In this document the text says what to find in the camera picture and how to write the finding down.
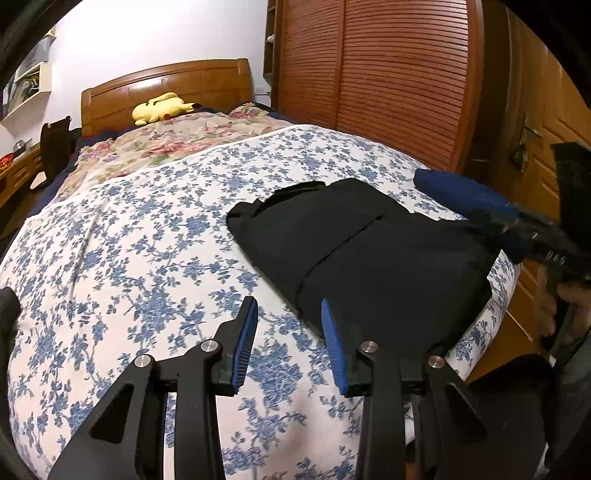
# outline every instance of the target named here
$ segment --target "floral bed sheet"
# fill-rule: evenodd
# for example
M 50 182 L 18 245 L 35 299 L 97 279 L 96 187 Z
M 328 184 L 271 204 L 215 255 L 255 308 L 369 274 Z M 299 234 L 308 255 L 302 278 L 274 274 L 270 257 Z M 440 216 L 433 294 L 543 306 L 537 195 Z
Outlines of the floral bed sheet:
M 231 320 L 245 295 L 259 327 L 245 385 L 218 397 L 227 478 L 348 478 L 362 402 L 334 386 L 322 341 L 251 267 L 225 226 L 237 202 L 310 180 L 367 181 L 413 212 L 459 216 L 413 186 L 422 164 L 312 125 L 213 147 L 92 186 L 29 218 L 0 265 L 21 300 L 9 365 L 16 447 L 45 479 L 82 420 L 139 353 L 181 355 Z M 462 378 L 495 336 L 515 285 L 502 252 L 493 296 L 447 360 Z M 407 439 L 413 436 L 407 411 Z M 172 479 L 174 397 L 165 434 Z
M 196 112 L 162 120 L 83 147 L 72 172 L 49 205 L 116 177 L 162 165 L 214 145 L 235 142 L 291 125 L 245 103 L 228 115 Z

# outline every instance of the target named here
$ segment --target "wooden desk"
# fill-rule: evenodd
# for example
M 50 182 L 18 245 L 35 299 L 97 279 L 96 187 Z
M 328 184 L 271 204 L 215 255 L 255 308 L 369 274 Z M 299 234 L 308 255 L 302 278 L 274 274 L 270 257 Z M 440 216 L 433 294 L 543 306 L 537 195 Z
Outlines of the wooden desk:
M 41 147 L 37 144 L 20 155 L 15 163 L 0 173 L 0 208 L 20 187 L 33 179 L 41 170 L 43 170 Z

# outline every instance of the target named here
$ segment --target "finger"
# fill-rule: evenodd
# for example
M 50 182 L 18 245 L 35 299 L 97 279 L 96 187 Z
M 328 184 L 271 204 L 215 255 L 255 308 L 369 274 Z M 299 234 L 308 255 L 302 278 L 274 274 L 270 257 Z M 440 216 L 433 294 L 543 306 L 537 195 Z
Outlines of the finger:
M 556 299 L 547 291 L 539 292 L 535 297 L 535 303 L 538 308 L 548 315 L 553 317 L 556 314 Z
M 582 336 L 587 334 L 590 326 L 591 309 L 588 307 L 577 306 L 577 309 L 574 313 L 573 323 L 569 328 L 569 333 L 565 340 L 568 340 L 569 343 L 572 343 L 575 340 L 580 339 Z
M 557 288 L 563 300 L 577 305 L 591 307 L 591 288 L 577 283 L 561 283 Z
M 556 323 L 554 315 L 549 315 L 542 308 L 536 306 L 534 310 L 535 323 L 538 327 L 538 333 L 543 337 L 554 335 Z

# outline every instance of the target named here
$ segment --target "pikachu plush toy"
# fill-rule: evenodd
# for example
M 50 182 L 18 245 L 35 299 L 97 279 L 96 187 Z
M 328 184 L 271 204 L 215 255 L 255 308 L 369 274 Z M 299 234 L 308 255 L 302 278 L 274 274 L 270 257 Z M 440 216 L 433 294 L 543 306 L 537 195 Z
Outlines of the pikachu plush toy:
M 134 108 L 131 116 L 138 127 L 166 120 L 183 112 L 192 112 L 193 104 L 184 103 L 176 93 L 168 92 Z

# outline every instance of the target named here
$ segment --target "black bracket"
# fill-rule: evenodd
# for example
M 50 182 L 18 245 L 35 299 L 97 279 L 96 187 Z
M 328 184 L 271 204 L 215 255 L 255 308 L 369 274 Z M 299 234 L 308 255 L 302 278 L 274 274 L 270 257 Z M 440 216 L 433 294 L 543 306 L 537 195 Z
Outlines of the black bracket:
M 244 382 L 258 321 L 246 297 L 236 320 L 184 355 L 136 357 L 84 420 L 58 457 L 50 480 L 162 480 L 168 393 L 177 393 L 175 477 L 225 479 L 215 395 Z
M 324 338 L 335 383 L 345 397 L 362 395 L 356 480 L 404 480 L 404 402 L 413 405 L 419 480 L 456 480 L 468 444 L 491 430 L 478 401 L 444 358 L 397 358 L 356 326 L 339 322 L 323 302 Z

